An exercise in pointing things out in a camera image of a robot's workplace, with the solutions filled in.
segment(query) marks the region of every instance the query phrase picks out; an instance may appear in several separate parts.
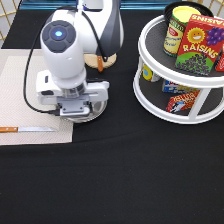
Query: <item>grocery item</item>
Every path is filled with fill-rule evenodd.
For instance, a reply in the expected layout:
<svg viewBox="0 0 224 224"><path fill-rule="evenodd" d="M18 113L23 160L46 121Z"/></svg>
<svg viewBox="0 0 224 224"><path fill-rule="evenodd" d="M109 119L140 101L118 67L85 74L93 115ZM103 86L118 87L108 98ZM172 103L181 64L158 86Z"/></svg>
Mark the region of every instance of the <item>grocery item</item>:
<svg viewBox="0 0 224 224"><path fill-rule="evenodd" d="M191 108L194 105L199 92L200 90L197 90L195 92L171 97L166 110L169 113L175 113L180 110Z"/></svg>
<svg viewBox="0 0 224 224"><path fill-rule="evenodd" d="M160 76L153 72L147 65L143 66L143 77L150 82L156 82L160 79Z"/></svg>
<svg viewBox="0 0 224 224"><path fill-rule="evenodd" d="M215 70L218 72L224 71L224 44L222 45L222 49L221 49L219 56L217 57L217 60L215 62Z"/></svg>
<svg viewBox="0 0 224 224"><path fill-rule="evenodd" d="M189 93L199 90L198 88L193 88L193 87L187 87L183 85L176 84L172 81L163 80L163 85L162 85L162 91L163 92L169 92L169 93Z"/></svg>
<svg viewBox="0 0 224 224"><path fill-rule="evenodd" d="M189 6L179 6L173 9L164 42L164 52L169 56L177 57L181 39L192 14L200 15L200 12Z"/></svg>
<svg viewBox="0 0 224 224"><path fill-rule="evenodd" d="M178 51L176 68L208 75L223 45L224 20L192 15Z"/></svg>

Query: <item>knife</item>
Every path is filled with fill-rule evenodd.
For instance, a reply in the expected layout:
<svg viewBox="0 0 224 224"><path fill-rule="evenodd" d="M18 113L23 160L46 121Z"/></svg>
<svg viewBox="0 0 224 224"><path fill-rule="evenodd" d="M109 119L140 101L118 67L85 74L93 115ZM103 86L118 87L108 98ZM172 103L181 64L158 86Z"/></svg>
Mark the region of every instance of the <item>knife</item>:
<svg viewBox="0 0 224 224"><path fill-rule="evenodd" d="M52 128L47 127L0 127L0 133L5 132L40 132L47 131L52 132L55 131Z"/></svg>

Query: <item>snack box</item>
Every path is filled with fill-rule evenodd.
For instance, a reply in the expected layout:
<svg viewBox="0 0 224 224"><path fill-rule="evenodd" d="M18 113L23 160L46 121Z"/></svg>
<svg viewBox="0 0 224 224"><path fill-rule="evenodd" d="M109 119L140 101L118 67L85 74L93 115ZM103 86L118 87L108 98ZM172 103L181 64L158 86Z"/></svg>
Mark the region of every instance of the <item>snack box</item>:
<svg viewBox="0 0 224 224"><path fill-rule="evenodd" d="M208 75L224 43L224 20L192 15L178 51L176 68Z"/></svg>
<svg viewBox="0 0 224 224"><path fill-rule="evenodd" d="M200 90L197 90L195 92L171 97L166 110L169 113L175 113L180 110L191 108L194 105L199 92Z"/></svg>
<svg viewBox="0 0 224 224"><path fill-rule="evenodd" d="M168 92L168 93L189 93L199 90L198 88L192 88L192 87L187 87L187 86L182 86L179 84L176 84L174 82L171 82L169 80L164 79L163 80L163 85L162 85L162 91L163 92Z"/></svg>
<svg viewBox="0 0 224 224"><path fill-rule="evenodd" d="M224 71L224 44L222 45L222 50L217 58L217 62L215 65L215 70L218 72Z"/></svg>

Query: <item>black table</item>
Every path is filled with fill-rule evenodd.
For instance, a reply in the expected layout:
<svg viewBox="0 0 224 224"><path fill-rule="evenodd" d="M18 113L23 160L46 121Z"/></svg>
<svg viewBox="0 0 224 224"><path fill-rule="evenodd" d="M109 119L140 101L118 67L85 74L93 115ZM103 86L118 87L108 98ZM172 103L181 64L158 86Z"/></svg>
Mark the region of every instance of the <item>black table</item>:
<svg viewBox="0 0 224 224"><path fill-rule="evenodd" d="M29 49L49 11L19 11L3 49ZM178 125L147 112L133 92L141 30L161 11L122 11L125 41L100 75L111 87L73 142L0 147L1 224L222 224L224 116Z"/></svg>

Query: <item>white wall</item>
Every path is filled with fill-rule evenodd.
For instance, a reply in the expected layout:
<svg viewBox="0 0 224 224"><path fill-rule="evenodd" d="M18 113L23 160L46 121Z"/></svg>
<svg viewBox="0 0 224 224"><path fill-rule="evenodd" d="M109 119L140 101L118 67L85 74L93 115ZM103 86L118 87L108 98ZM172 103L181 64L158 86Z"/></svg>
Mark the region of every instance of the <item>white wall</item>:
<svg viewBox="0 0 224 224"><path fill-rule="evenodd" d="M15 5L13 3L13 0L0 0L0 2L2 2L3 5L2 7L2 5L0 4L0 32L2 33L2 36L6 38L10 26L13 23L13 19L16 14L16 8L18 8L20 0L14 0ZM0 35L0 48L3 44L2 36Z"/></svg>

